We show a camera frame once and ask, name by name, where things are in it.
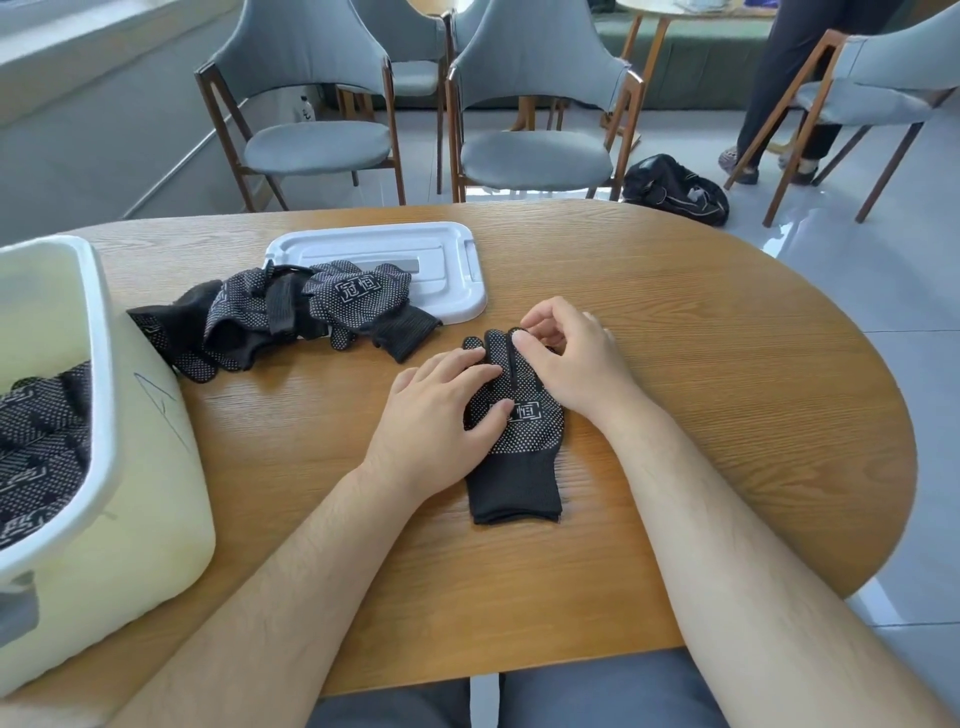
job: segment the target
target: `hand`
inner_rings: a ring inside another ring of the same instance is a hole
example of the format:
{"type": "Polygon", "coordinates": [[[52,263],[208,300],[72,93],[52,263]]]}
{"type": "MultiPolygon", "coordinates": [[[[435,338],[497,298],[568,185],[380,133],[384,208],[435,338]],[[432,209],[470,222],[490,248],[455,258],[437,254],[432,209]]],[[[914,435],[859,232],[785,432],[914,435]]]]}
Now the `hand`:
{"type": "Polygon", "coordinates": [[[622,405],[643,397],[613,334],[592,314],[557,297],[535,305],[520,325],[527,330],[514,333],[514,346],[543,386],[598,427],[622,405]]]}
{"type": "Polygon", "coordinates": [[[478,364],[485,354],[455,349],[400,372],[361,469],[424,501],[476,468],[506,429],[514,407],[501,400],[474,429],[464,430],[467,402],[503,371],[478,364]]]}

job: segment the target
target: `work glove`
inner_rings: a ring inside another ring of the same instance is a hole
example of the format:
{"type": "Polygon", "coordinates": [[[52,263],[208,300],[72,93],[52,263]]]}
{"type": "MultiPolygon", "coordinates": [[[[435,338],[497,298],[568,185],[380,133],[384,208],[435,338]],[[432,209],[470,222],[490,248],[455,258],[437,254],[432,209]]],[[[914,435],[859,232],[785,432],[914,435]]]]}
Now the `work glove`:
{"type": "Polygon", "coordinates": [[[210,305],[204,350],[247,371],[267,349],[326,336],[326,324],[309,315],[303,294],[312,275],[309,268],[268,262],[230,276],[210,305]]]}
{"type": "Polygon", "coordinates": [[[440,320],[410,305],[409,273],[392,263],[363,271],[348,260],[311,266],[314,276],[304,286],[310,315],[330,325],[330,345],[343,351],[357,338],[369,336],[397,363],[440,325],[440,320]]]}
{"type": "Polygon", "coordinates": [[[503,368],[503,374],[484,384],[469,401],[466,428],[479,424],[497,402],[514,401],[507,428],[467,476],[470,513],[481,525],[525,518],[556,522],[563,511],[554,459],[564,438],[564,409],[514,348],[515,330],[492,329],[484,341],[476,336],[464,340],[464,349],[485,347],[484,363],[503,368]]]}
{"type": "Polygon", "coordinates": [[[223,283],[208,280],[195,285],[173,303],[145,305],[127,311],[157,353],[171,367],[192,381],[203,384],[218,369],[239,372],[240,364],[204,347],[204,330],[210,306],[223,283]]]}

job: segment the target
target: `oval table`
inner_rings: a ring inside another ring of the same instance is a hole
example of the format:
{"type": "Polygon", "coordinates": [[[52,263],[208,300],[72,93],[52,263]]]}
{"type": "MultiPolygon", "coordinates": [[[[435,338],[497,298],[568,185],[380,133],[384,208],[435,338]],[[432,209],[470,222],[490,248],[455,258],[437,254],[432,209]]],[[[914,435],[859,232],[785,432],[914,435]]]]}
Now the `oval table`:
{"type": "MultiPolygon", "coordinates": [[[[720,231],[599,201],[142,220],[78,231],[115,301],[172,301],[260,265],[289,231],[453,220],[490,303],[413,359],[514,326],[564,294],[616,334],[636,377],[840,595],[883,564],[914,496],[907,410],[856,326],[797,274],[720,231]]],[[[200,581],[0,704],[0,725],[91,726],[115,712],[360,462],[399,366],[367,342],[300,342],[245,374],[183,383],[217,549],[200,581]]],[[[326,694],[682,643],[612,451],[570,416],[559,524],[471,523],[462,483],[428,501],[376,576],[326,694]]]]}

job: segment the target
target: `gray chair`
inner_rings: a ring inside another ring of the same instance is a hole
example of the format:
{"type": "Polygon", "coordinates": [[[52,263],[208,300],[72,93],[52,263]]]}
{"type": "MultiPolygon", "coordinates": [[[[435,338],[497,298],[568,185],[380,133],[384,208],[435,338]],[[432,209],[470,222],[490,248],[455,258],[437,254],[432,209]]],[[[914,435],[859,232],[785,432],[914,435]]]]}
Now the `gray chair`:
{"type": "Polygon", "coordinates": [[[288,209],[279,177],[383,167],[394,168],[396,195],[406,204],[390,60],[350,0],[245,0],[233,35],[196,78],[250,212],[255,205],[247,176],[264,175],[277,201],[288,209]],[[339,83],[384,96],[389,125],[299,122],[253,133],[237,103],[276,88],[339,83]],[[246,142],[242,154],[230,138],[214,89],[246,142]]]}
{"type": "Polygon", "coordinates": [[[610,149],[628,100],[625,138],[633,138],[643,81],[612,56],[586,2],[491,0],[476,34],[450,66],[449,109],[453,200],[468,183],[496,189],[566,191],[609,184],[616,200],[630,145],[614,170],[610,149]],[[492,132],[464,137],[463,111],[504,96],[554,96],[613,111],[607,138],[576,132],[492,132]]]}
{"type": "MultiPolygon", "coordinates": [[[[394,69],[394,94],[412,97],[437,94],[437,194],[440,194],[444,185],[444,77],[447,66],[444,20],[421,14],[407,0],[353,0],[353,7],[367,30],[390,56],[394,69]]],[[[338,88],[350,93],[369,93],[358,86],[339,85],[338,88]]],[[[352,102],[345,98],[341,103],[346,106],[352,102]]]]}
{"type": "Polygon", "coordinates": [[[851,125],[860,129],[830,160],[813,184],[820,184],[872,127],[909,124],[900,146],[856,214],[856,222],[862,223],[924,123],[958,86],[960,3],[915,26],[882,36],[845,36],[837,31],[827,31],[724,186],[731,188],[791,102],[807,114],[763,219],[766,228],[773,225],[787,185],[800,164],[804,146],[816,124],[851,125]],[[824,79],[805,83],[817,61],[826,53],[832,53],[832,58],[824,79]],[[924,98],[920,95],[924,92],[933,93],[924,98]]]}
{"type": "Polygon", "coordinates": [[[483,20],[483,15],[489,6],[490,0],[473,0],[466,10],[453,14],[450,21],[451,58],[463,53],[467,44],[473,40],[477,28],[480,27],[480,21],[483,20]]]}

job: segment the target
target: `gray trousers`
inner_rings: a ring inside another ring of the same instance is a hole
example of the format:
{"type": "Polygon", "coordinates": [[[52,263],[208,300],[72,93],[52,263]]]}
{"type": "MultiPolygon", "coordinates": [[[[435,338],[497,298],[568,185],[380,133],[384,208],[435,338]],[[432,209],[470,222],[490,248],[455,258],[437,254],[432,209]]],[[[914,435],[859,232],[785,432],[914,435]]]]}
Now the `gray trousers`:
{"type": "MultiPolygon", "coordinates": [[[[469,728],[469,680],[317,704],[307,728],[469,728]]],[[[686,649],[505,672],[499,728],[728,728],[686,649]]]]}
{"type": "MultiPolygon", "coordinates": [[[[736,140],[738,155],[746,153],[750,143],[760,133],[767,118],[777,107],[777,102],[800,73],[826,31],[832,29],[841,33],[875,36],[890,22],[902,2],[903,0],[780,0],[774,26],[760,57],[747,115],[736,140]]],[[[829,61],[830,54],[826,54],[817,64],[813,75],[815,80],[823,79],[829,61]]],[[[770,143],[784,116],[786,114],[780,117],[774,129],[763,140],[750,160],[750,166],[756,167],[760,164],[763,150],[770,143]]],[[[826,157],[839,133],[840,127],[836,124],[821,124],[815,127],[804,148],[804,158],[826,157]]]]}

